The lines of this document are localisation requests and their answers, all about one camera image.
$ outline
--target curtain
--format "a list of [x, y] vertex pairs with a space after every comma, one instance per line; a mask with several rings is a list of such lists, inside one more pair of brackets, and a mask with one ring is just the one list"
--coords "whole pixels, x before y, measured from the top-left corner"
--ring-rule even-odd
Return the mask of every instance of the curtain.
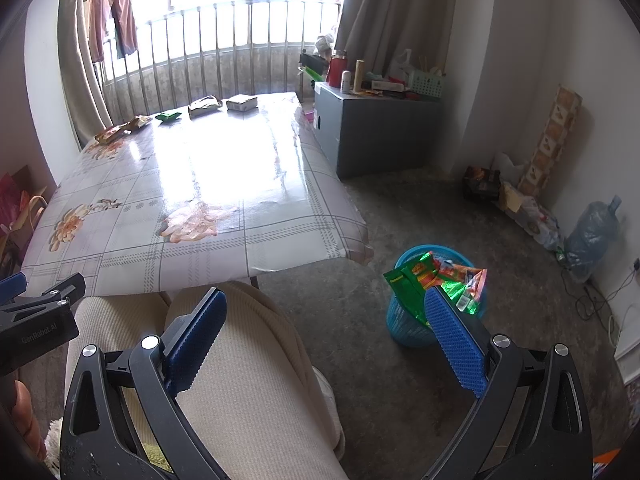
[[444, 68], [455, 0], [344, 0], [335, 42], [346, 50], [350, 70], [357, 59], [385, 74], [391, 60], [412, 50], [412, 63]]
[[82, 0], [60, 0], [58, 56], [66, 106], [84, 146], [112, 123], [91, 64]]

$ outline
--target window railing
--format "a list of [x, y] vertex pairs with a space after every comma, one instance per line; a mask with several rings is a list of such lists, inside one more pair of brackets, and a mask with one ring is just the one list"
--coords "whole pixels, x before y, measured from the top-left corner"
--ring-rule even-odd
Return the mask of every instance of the window railing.
[[104, 61], [95, 70], [112, 120], [177, 108], [208, 94], [310, 95], [298, 75], [298, 58], [337, 25], [340, 5], [235, 0], [178, 10], [139, 25], [138, 50], [121, 58], [111, 24]]

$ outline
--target human hand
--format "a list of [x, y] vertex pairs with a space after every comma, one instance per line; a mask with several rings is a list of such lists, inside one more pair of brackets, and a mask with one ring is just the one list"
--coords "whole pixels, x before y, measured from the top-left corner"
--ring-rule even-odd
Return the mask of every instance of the human hand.
[[40, 435], [38, 421], [33, 416], [31, 394], [20, 381], [15, 381], [15, 390], [17, 395], [15, 406], [11, 411], [11, 418], [24, 441], [38, 457], [38, 460], [44, 460], [47, 457], [47, 448], [44, 446], [44, 441]]

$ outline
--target white cable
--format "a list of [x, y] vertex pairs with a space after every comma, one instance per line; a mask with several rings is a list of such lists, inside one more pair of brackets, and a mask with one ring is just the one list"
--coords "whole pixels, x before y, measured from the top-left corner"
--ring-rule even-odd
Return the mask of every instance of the white cable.
[[611, 316], [609, 316], [609, 323], [608, 323], [608, 330], [607, 330], [607, 336], [609, 337], [609, 344], [615, 348], [618, 346], [618, 343], [620, 342], [620, 334], [622, 334], [622, 329], [625, 326], [625, 320], [626, 320], [626, 315], [629, 313], [629, 311], [631, 310], [631, 308], [633, 306], [639, 306], [640, 303], [632, 303], [630, 304], [626, 310], [625, 310], [625, 315], [622, 317], [622, 323], [620, 323], [620, 329], [618, 330], [618, 337], [616, 338], [616, 342], [613, 342], [613, 339], [611, 338], [612, 334], [613, 334], [613, 327], [616, 323], [616, 320], [613, 317], [613, 314]]

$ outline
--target water bottle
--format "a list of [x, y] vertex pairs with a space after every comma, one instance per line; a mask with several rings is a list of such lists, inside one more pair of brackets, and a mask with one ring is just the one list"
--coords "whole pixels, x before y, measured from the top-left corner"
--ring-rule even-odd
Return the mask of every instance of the water bottle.
[[620, 223], [616, 218], [616, 209], [621, 202], [618, 195], [613, 197], [609, 205], [591, 202], [564, 241], [566, 259], [576, 282], [587, 280], [607, 252], [609, 244], [618, 238]]

